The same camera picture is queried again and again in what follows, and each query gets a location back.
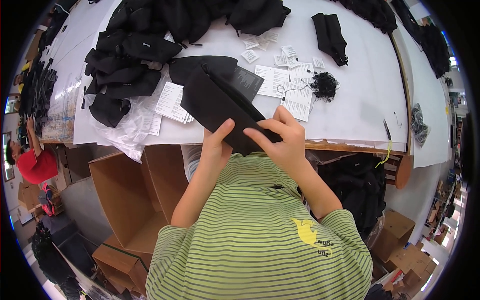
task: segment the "finger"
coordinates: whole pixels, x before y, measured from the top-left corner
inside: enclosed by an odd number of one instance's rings
[[[270,129],[271,131],[280,134],[280,136],[285,136],[288,131],[287,125],[274,119],[261,120],[258,121],[257,124],[263,129]]]
[[[232,120],[232,118],[228,118],[212,134],[212,138],[217,142],[221,142],[230,132],[232,132],[234,127],[235,127],[235,122]]]
[[[243,133],[256,142],[265,153],[268,154],[273,151],[275,145],[260,131],[254,128],[245,128]]]
[[[298,124],[292,114],[282,105],[278,106],[273,114],[273,119],[280,121],[287,126]]]

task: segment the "hand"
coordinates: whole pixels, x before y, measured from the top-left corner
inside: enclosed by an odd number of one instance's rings
[[[28,130],[33,130],[33,117],[28,117],[28,120],[27,120],[27,129],[28,129]]]
[[[214,173],[220,174],[227,165],[233,150],[223,139],[234,127],[235,122],[232,119],[228,119],[214,133],[204,129],[204,143],[202,145],[199,168],[207,168]]]
[[[305,158],[304,127],[283,106],[276,108],[272,119],[258,121],[258,125],[278,133],[283,141],[274,144],[253,128],[245,128],[243,133],[254,140],[277,166],[295,180],[301,167],[308,163]]]

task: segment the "window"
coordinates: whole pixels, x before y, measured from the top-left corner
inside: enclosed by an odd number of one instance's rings
[[[18,113],[20,108],[20,94],[10,94],[5,105],[5,114]]]
[[[13,166],[10,166],[9,163],[7,163],[7,142],[12,138],[12,133],[7,132],[2,134],[2,144],[3,144],[3,177],[5,178],[5,182],[12,180],[15,178],[15,174],[13,173]]]

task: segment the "hang tag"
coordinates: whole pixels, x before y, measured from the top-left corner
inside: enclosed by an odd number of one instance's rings
[[[296,52],[295,49],[292,47],[292,45],[282,46],[282,51],[283,51],[283,53],[285,53],[288,57],[292,57],[292,56],[297,55],[297,52]]]
[[[288,68],[295,68],[297,66],[300,66],[300,63],[295,59],[295,56],[289,57],[287,60]]]
[[[266,35],[265,35],[265,39],[270,41],[270,42],[276,43],[278,41],[278,36],[279,35],[280,34],[278,34],[278,33],[275,33],[275,32],[272,32],[272,31],[267,31]]]
[[[253,50],[247,50],[243,52],[241,55],[243,56],[243,58],[245,58],[248,61],[248,63],[252,63],[257,58],[260,57]]]
[[[287,67],[288,66],[288,57],[286,55],[274,55],[275,65],[277,67]]]
[[[257,43],[258,43],[257,48],[260,48],[263,51],[267,51],[267,47],[268,47],[268,44],[270,44],[270,42],[267,41],[266,39],[264,39],[261,36],[258,36],[256,39],[257,39]]]
[[[245,43],[245,47],[247,47],[247,49],[251,49],[253,47],[256,47],[256,46],[260,45],[257,42],[257,38],[255,36],[250,36],[250,37],[244,39],[243,42]]]
[[[313,57],[313,65],[315,68],[325,68],[324,60],[320,57]]]

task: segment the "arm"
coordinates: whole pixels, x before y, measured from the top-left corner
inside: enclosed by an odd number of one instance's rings
[[[283,106],[277,107],[272,119],[259,121],[265,129],[280,134],[283,141],[272,143],[261,132],[246,128],[243,132],[254,140],[272,161],[300,186],[317,218],[323,218],[342,204],[333,191],[318,176],[305,158],[305,129]]]
[[[188,184],[179,203],[173,211],[171,225],[189,228],[198,220],[200,213],[215,188],[220,172],[227,165],[232,147],[223,139],[229,134],[235,122],[226,120],[215,133],[204,130],[204,142],[198,168]]]
[[[30,148],[35,151],[35,156],[38,157],[40,153],[42,153],[42,147],[40,147],[40,142],[35,135],[35,129],[33,127],[33,118],[29,117],[27,121],[27,136],[28,136],[28,143],[30,144]]]

